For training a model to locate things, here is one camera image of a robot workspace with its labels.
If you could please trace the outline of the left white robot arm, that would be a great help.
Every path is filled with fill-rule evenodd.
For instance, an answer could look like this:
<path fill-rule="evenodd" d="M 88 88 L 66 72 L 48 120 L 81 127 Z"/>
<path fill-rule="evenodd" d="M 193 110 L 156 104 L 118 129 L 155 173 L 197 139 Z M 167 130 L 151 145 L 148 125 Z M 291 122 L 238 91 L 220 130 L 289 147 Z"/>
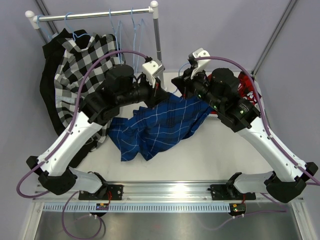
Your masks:
<path fill-rule="evenodd" d="M 109 69 L 98 88 L 81 100 L 75 119 L 48 150 L 27 159 L 42 187 L 55 195 L 83 191 L 94 200 L 108 195 L 108 183 L 100 174 L 79 171 L 69 163 L 89 139 L 120 113 L 121 107 L 139 102 L 154 107 L 164 100 L 168 96 L 160 80 L 164 70 L 163 64 L 155 60 L 144 63 L 138 77 L 126 64 Z"/>

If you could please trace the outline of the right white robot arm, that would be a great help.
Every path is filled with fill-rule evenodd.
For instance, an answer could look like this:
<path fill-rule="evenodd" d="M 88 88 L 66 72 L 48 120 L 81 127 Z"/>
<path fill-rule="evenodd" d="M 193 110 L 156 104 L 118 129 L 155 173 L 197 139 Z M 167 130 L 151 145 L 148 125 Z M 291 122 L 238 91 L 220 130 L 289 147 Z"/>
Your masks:
<path fill-rule="evenodd" d="M 187 69 L 171 82 L 183 96 L 198 97 L 217 113 L 218 119 L 234 133 L 250 143 L 272 167 L 272 171 L 257 174 L 235 173 L 226 183 L 226 193 L 237 199 L 242 194 L 269 194 L 281 203 L 298 197 L 307 181 L 318 171 L 314 162 L 290 161 L 293 154 L 281 151 L 276 136 L 263 124 L 262 114 L 238 92 L 240 80 L 228 68 L 217 68 L 211 75 L 205 71 L 192 74 Z"/>

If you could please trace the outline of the red black plaid shirt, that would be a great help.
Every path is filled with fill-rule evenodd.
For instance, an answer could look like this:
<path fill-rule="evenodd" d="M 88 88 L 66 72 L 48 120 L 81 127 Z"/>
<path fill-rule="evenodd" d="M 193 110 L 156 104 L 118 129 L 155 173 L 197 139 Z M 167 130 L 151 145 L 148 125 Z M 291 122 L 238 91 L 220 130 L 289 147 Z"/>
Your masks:
<path fill-rule="evenodd" d="M 255 107 L 257 106 L 257 100 L 254 96 L 254 87 L 251 83 L 248 76 L 241 71 L 238 75 L 239 85 L 238 85 L 238 93 L 241 98 L 249 100 Z"/>

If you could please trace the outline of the blue hanger of black shirt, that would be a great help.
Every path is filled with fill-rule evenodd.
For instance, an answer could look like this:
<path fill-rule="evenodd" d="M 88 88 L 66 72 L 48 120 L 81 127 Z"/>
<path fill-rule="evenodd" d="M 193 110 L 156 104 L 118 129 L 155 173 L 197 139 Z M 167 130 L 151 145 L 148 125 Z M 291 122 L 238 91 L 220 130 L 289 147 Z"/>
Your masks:
<path fill-rule="evenodd" d="M 39 29 L 44 32 L 44 34 L 47 36 L 48 41 L 50 42 L 53 39 L 53 36 L 49 33 L 49 31 L 43 27 L 40 23 L 40 17 L 43 17 L 43 14 L 37 15 L 36 17 L 36 24 L 38 25 Z"/>

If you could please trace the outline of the aluminium frame post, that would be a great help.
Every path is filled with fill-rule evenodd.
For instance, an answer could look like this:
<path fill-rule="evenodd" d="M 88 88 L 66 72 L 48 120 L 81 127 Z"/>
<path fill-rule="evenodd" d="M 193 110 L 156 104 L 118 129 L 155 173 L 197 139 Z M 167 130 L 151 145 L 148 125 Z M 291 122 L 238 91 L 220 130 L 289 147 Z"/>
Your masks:
<path fill-rule="evenodd" d="M 39 10 L 40 15 L 43 15 L 43 16 L 50 15 L 50 12 L 44 0 L 34 0 L 33 2 L 35 3 L 37 9 Z M 56 25 L 52 21 L 46 21 L 40 24 L 42 27 L 45 27 L 49 31 L 52 37 L 59 32 Z M 49 43 L 47 36 L 44 34 L 42 30 L 40 30 L 40 28 L 37 30 L 37 32 L 39 36 L 42 38 L 44 44 Z"/>
<path fill-rule="evenodd" d="M 280 19 L 278 20 L 272 34 L 270 35 L 270 38 L 267 41 L 267 44 L 265 45 L 262 53 L 260 54 L 258 61 L 254 65 L 253 70 L 251 71 L 251 74 L 253 76 L 256 76 L 260 68 L 262 67 L 264 61 L 266 60 L 269 52 L 273 48 L 277 38 L 279 37 L 282 29 L 284 28 L 286 22 L 288 21 L 289 17 L 291 16 L 292 12 L 294 11 L 297 3 L 299 0 L 290 0 L 288 4 L 286 5 Z"/>

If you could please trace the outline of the right aluminium frame post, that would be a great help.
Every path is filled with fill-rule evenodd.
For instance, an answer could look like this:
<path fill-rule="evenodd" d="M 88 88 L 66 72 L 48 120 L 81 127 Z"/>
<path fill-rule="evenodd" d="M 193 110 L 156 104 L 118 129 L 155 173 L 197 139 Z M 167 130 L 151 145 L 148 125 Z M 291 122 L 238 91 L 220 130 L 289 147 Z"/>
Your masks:
<path fill-rule="evenodd" d="M 294 11 L 297 3 L 299 0 L 290 0 L 288 4 L 286 5 L 280 19 L 278 20 L 272 34 L 270 35 L 270 38 L 267 41 L 267 44 L 265 45 L 262 53 L 260 54 L 258 61 L 254 65 L 253 70 L 251 71 L 251 74 L 253 76 L 256 76 L 260 68 L 262 67 L 264 61 L 266 60 L 269 52 L 273 48 L 277 38 L 279 37 L 282 29 L 284 28 L 286 22 L 288 21 L 289 17 L 291 16 L 292 12 Z"/>

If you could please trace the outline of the grey white plaid shirt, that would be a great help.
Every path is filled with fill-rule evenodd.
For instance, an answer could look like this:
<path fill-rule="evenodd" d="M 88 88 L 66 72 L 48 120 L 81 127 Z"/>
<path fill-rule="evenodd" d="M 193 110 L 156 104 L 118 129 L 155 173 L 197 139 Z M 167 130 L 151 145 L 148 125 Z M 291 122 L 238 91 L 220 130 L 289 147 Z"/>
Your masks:
<path fill-rule="evenodd" d="M 65 129 L 73 118 L 78 90 L 85 74 L 100 57 L 116 51 L 117 46 L 116 38 L 112 34 L 100 36 L 93 33 L 91 36 L 84 35 L 77 38 L 76 41 L 69 36 L 59 37 L 57 42 L 64 52 L 53 79 L 55 107 Z M 102 60 L 85 80 L 81 97 L 84 99 L 88 94 L 95 92 L 105 80 L 106 72 L 120 63 L 124 63 L 124 56 L 122 61 L 117 55 Z M 106 131 L 107 125 L 90 138 L 87 142 L 87 144 L 93 144 L 90 152 L 95 151 L 106 140 Z"/>

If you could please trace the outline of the metal clothes rack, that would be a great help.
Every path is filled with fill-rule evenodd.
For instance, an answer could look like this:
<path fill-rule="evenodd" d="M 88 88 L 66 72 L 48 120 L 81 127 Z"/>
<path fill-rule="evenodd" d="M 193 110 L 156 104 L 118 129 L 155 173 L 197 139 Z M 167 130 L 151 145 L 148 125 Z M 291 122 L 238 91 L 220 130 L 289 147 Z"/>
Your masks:
<path fill-rule="evenodd" d="M 90 19 L 90 18 L 102 18 L 102 17 L 109 17 L 109 13 L 111 16 L 131 16 L 132 9 L 126 10 L 111 10 L 111 13 L 108 11 L 100 11 L 100 12 L 87 12 L 87 13 L 69 13 L 65 15 L 49 15 L 49 16 L 41 16 L 39 18 L 41 22 L 54 22 L 54 21 L 64 21 L 64 20 L 76 20 L 76 19 Z M 154 29 L 154 40 L 155 40 L 155 51 L 156 51 L 156 58 L 160 62 L 162 61 L 162 49 L 161 49 L 161 39 L 160 39 L 160 28 L 159 28 L 159 3 L 156 0 L 152 0 L 148 7 L 146 8 L 133 8 L 133 15 L 138 14 L 151 14 L 152 15 L 152 22 L 153 22 L 153 29 Z M 27 10 L 25 12 L 25 17 L 30 22 L 33 29 L 36 31 L 39 29 L 38 25 L 36 24 L 37 15 L 31 10 Z"/>

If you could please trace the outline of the light blue wire hanger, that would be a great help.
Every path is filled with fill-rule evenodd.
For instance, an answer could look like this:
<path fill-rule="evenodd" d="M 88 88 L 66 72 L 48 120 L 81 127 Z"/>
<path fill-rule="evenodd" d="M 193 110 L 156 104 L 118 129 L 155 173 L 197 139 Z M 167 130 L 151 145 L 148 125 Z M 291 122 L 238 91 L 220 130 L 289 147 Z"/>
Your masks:
<path fill-rule="evenodd" d="M 131 21 L 133 26 L 133 42 L 132 42 L 132 49 L 133 51 L 140 52 L 141 51 L 141 45 L 142 45 L 142 38 L 144 34 L 144 27 L 145 27 L 145 21 L 143 18 L 140 19 L 139 23 L 135 22 L 134 16 L 133 16 L 133 8 L 131 9 Z M 132 59 L 132 66 L 134 73 L 136 74 L 138 72 L 138 66 L 139 66 L 139 55 L 134 54 Z"/>

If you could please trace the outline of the left aluminium frame post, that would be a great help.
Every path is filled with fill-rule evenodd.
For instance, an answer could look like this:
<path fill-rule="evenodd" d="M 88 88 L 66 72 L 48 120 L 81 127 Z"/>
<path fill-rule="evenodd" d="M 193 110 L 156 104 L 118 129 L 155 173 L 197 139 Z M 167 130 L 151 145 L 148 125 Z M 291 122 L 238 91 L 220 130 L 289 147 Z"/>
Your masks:
<path fill-rule="evenodd" d="M 33 2 L 35 3 L 37 9 L 39 10 L 40 15 L 43 15 L 43 16 L 50 15 L 50 12 L 44 0 L 34 0 Z M 52 21 L 46 21 L 40 24 L 42 27 L 45 27 L 49 31 L 52 37 L 59 32 L 56 25 Z M 40 28 L 37 30 L 37 32 L 39 36 L 42 38 L 44 44 L 49 43 L 47 36 L 44 34 L 42 30 L 40 30 Z"/>

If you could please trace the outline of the blue plaid shirt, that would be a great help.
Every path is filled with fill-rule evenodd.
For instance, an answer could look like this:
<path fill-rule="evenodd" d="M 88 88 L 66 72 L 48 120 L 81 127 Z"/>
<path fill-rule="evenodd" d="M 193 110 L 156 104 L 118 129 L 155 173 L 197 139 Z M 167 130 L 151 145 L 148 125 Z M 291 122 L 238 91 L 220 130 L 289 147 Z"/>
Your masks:
<path fill-rule="evenodd" d="M 108 136 L 120 150 L 121 161 L 132 161 L 137 154 L 149 161 L 180 141 L 194 135 L 212 108 L 193 96 L 184 99 L 173 94 L 155 107 L 139 107 L 128 118 L 115 117 Z"/>

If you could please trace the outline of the blue hanger of red shirt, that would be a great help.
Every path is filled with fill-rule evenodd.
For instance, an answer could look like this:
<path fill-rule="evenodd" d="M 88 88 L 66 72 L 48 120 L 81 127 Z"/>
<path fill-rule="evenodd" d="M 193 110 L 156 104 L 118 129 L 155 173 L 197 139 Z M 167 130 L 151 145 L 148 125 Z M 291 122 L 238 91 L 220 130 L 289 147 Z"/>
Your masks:
<path fill-rule="evenodd" d="M 109 20 L 112 27 L 113 35 L 115 36 L 115 42 L 116 42 L 116 50 L 120 51 L 122 50 L 122 30 L 123 30 L 123 23 L 121 20 L 118 21 L 117 27 L 115 27 L 112 19 L 112 15 L 109 13 Z"/>

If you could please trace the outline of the aluminium mounting rail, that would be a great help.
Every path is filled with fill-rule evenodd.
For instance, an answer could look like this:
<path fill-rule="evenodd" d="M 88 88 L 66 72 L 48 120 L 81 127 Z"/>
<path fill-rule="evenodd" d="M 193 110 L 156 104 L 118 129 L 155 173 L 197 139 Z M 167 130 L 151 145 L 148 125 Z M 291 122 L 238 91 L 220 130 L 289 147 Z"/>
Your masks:
<path fill-rule="evenodd" d="M 103 196 L 93 193 L 70 190 L 62 195 L 47 193 L 33 198 L 33 202 L 87 201 L 96 203 L 125 202 L 194 202 L 204 201 L 240 203 L 254 201 L 262 196 L 255 193 L 236 193 L 235 197 L 227 195 L 225 182 L 219 181 L 110 181 Z"/>

